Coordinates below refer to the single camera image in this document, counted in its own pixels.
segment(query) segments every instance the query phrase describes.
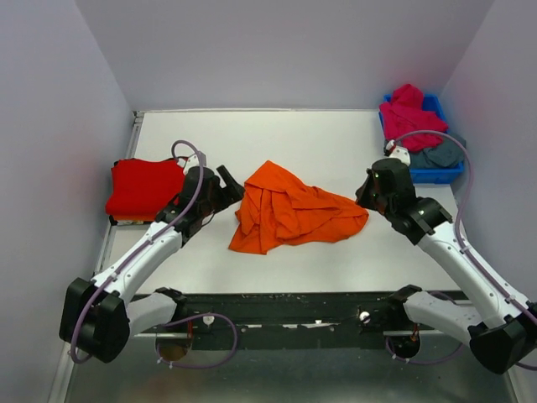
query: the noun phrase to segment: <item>gray cloth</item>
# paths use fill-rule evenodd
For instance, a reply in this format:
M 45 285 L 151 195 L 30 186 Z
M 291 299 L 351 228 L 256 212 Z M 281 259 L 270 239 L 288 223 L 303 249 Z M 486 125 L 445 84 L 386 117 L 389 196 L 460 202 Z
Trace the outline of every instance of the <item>gray cloth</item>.
M 456 133 L 449 133 L 450 136 L 459 140 L 462 145 L 467 146 L 467 142 Z M 438 170 L 455 168 L 464 160 L 464 153 L 459 147 L 449 139 L 443 139 L 442 144 L 437 147 L 427 147 L 419 153 L 410 153 L 411 170 Z

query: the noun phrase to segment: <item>gray floor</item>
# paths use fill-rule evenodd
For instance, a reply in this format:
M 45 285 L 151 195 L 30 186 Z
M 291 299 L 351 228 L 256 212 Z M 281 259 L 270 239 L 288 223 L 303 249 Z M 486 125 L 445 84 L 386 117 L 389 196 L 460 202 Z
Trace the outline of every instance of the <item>gray floor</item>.
M 419 356 L 440 357 L 456 344 L 429 336 Z M 218 352 L 191 353 L 196 362 Z M 482 368 L 469 351 L 449 363 L 415 366 L 381 350 L 357 348 L 242 351 L 209 370 L 170 370 L 156 364 L 152 338 L 135 338 L 110 364 L 95 359 L 77 366 L 68 400 L 73 403 L 145 402 L 515 402 L 507 376 Z

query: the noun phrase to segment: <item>garment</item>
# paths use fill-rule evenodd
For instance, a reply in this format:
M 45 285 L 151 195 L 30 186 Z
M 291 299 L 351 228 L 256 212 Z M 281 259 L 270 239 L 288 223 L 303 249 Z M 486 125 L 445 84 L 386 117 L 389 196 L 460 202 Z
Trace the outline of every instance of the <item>garment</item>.
M 112 168 L 113 192 L 105 210 L 117 221 L 153 221 L 184 181 L 175 160 L 120 160 Z
M 456 133 L 450 132 L 450 136 L 459 140 L 466 147 L 467 142 Z M 451 140 L 444 139 L 444 142 L 436 147 L 427 147 L 419 153 L 410 153 L 411 170 L 438 170 L 455 168 L 464 160 L 464 153 Z
M 229 249 L 266 254 L 281 244 L 337 242 L 360 232 L 368 212 L 353 200 L 314 186 L 271 161 L 245 183 L 239 226 Z
M 423 92 L 415 86 L 406 84 L 394 91 L 390 102 L 380 105 L 384 137 L 387 140 L 398 139 L 414 130 L 445 132 L 448 129 L 447 123 L 438 118 L 436 113 L 421 109 L 423 99 Z M 417 153 L 426 147 L 435 147 L 442 141 L 439 136 L 424 133 L 404 139 L 402 144 L 411 153 Z

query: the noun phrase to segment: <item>pink cloth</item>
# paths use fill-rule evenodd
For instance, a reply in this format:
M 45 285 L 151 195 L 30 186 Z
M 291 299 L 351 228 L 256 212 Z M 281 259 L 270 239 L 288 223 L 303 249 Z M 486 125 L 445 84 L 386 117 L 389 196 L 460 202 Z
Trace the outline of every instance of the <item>pink cloth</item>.
M 423 92 L 415 86 L 405 84 L 394 91 L 390 102 L 380 105 L 383 114 L 384 137 L 395 140 L 414 130 L 437 130 L 445 132 L 447 123 L 434 112 L 423 111 Z M 443 141 L 434 134 L 416 134 L 402 141 L 403 147 L 411 153 L 419 153 L 427 147 L 436 147 Z

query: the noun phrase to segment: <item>crumpled fabric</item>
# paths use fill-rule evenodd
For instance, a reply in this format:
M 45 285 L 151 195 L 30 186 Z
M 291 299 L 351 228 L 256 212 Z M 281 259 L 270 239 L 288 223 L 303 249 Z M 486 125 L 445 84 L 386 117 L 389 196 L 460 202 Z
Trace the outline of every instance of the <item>crumpled fabric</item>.
M 449 135 L 459 140 L 466 147 L 467 142 L 456 133 Z M 411 170 L 438 170 L 455 168 L 464 161 L 464 153 L 451 140 L 444 139 L 444 142 L 437 147 L 422 149 L 419 153 L 410 153 Z
M 394 91 L 390 102 L 379 106 L 383 115 L 384 137 L 395 140 L 403 134 L 415 130 L 436 130 L 445 132 L 448 129 L 446 122 L 436 116 L 436 113 L 421 109 L 424 95 L 418 88 L 406 84 Z M 436 147 L 442 144 L 443 139 L 434 134 L 416 134 L 401 141 L 411 153 L 418 153 L 422 149 Z
M 282 244 L 337 242 L 359 233 L 367 210 L 353 200 L 315 186 L 271 161 L 246 182 L 236 212 L 239 226 L 229 249 L 266 254 Z

